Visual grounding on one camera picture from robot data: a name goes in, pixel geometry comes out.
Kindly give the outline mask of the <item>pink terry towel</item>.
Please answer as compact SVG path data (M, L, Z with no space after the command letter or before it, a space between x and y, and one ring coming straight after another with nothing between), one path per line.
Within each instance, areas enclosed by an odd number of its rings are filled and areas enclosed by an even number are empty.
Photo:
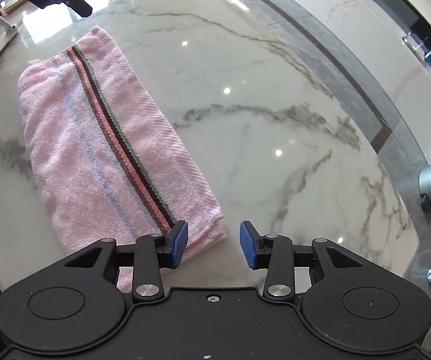
M114 39L94 27L19 77L23 135L64 250L188 224L185 258L227 237L220 204Z

